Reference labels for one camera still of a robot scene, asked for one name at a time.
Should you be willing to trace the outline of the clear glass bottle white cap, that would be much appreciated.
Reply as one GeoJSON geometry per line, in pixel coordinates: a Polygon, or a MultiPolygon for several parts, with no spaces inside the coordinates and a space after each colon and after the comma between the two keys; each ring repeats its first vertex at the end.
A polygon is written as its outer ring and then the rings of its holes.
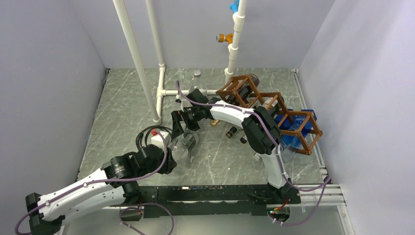
{"type": "Polygon", "coordinates": [[[192,152],[198,140],[197,132],[185,129],[182,135],[169,144],[173,159],[177,162],[184,160],[192,162],[194,158],[192,152]]]}

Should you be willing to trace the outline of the dark red wine bottle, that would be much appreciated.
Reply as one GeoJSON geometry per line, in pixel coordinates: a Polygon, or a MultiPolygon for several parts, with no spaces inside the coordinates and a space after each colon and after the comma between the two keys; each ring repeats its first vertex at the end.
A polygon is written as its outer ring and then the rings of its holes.
{"type": "Polygon", "coordinates": [[[250,85],[249,80],[244,82],[238,89],[236,89],[236,87],[240,83],[242,83],[242,81],[246,77],[252,80],[254,87],[257,87],[259,85],[259,78],[256,75],[239,75],[232,77],[228,83],[226,83],[221,89],[216,90],[215,93],[218,96],[220,96],[220,98],[224,100],[226,103],[234,106],[241,106],[241,102],[238,100],[237,96],[233,92],[236,91],[245,105],[244,108],[250,108],[251,106],[253,106],[253,104],[251,103],[251,101],[248,101],[248,97],[251,95],[251,93],[254,92],[254,89],[250,85]]]}

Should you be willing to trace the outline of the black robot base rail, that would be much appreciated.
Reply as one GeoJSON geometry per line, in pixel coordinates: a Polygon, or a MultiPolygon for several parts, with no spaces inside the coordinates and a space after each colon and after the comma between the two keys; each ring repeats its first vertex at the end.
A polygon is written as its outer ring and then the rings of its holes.
{"type": "Polygon", "coordinates": [[[167,213],[154,206],[166,207],[173,216],[250,214],[266,216],[272,206],[300,204],[300,193],[289,185],[276,189],[270,184],[217,186],[140,186],[139,197],[127,199],[120,206],[149,203],[144,218],[158,218],[167,213]]]}

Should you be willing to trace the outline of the clear glass bottle silver cap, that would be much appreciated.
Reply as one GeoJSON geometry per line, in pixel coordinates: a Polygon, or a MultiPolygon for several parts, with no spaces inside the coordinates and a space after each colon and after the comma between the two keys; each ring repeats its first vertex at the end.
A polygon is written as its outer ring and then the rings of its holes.
{"type": "Polygon", "coordinates": [[[207,86],[204,79],[201,77],[201,71],[195,70],[190,82],[189,93],[198,89],[203,95],[208,94],[207,86]]]}

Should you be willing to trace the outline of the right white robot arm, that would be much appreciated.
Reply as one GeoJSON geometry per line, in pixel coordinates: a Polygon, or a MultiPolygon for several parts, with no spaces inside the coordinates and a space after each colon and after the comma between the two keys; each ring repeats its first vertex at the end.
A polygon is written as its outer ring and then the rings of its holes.
{"type": "Polygon", "coordinates": [[[219,98],[208,99],[199,90],[183,97],[191,103],[190,107],[173,111],[172,138],[184,133],[185,127],[191,131],[199,130],[198,122],[202,119],[217,119],[243,129],[249,146],[258,153],[264,163],[270,185],[270,198],[275,203],[282,203],[288,198],[292,183],[284,168],[281,157],[281,131],[273,115],[275,108],[265,107],[241,108],[226,103],[219,98]]]}

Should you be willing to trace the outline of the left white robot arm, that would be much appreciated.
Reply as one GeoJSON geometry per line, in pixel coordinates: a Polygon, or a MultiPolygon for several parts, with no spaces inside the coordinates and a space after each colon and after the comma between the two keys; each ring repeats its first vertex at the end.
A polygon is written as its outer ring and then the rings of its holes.
{"type": "Polygon", "coordinates": [[[26,196],[30,234],[53,235],[85,214],[113,205],[152,202],[153,193],[138,181],[169,174],[177,166],[172,151],[150,144],[137,152],[116,156],[89,176],[50,194],[26,196]]]}

